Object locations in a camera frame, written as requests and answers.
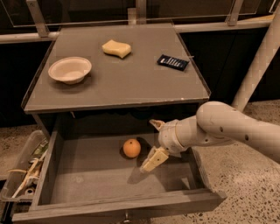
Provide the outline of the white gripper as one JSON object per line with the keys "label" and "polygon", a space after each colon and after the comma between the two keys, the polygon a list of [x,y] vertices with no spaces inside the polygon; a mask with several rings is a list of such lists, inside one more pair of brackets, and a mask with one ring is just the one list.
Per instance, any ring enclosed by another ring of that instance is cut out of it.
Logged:
{"label": "white gripper", "polygon": [[179,141],[178,129],[184,124],[180,120],[163,122],[161,120],[150,119],[149,123],[158,131],[158,142],[162,147],[153,146],[147,158],[140,166],[140,172],[151,172],[169,158],[170,154],[180,154],[186,151],[186,147]]}

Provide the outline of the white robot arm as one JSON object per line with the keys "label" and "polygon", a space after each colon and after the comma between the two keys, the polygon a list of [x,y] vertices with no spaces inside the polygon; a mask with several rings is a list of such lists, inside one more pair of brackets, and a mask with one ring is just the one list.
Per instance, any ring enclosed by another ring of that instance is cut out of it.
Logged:
{"label": "white robot arm", "polygon": [[159,146],[152,147],[140,166],[151,172],[169,156],[178,156],[192,146],[230,144],[233,140],[246,144],[277,162],[280,160],[280,126],[261,122],[243,114],[250,97],[280,46],[280,5],[274,12],[262,43],[237,91],[233,103],[219,101],[202,104],[196,115],[183,120],[163,122],[150,120],[158,131]]}

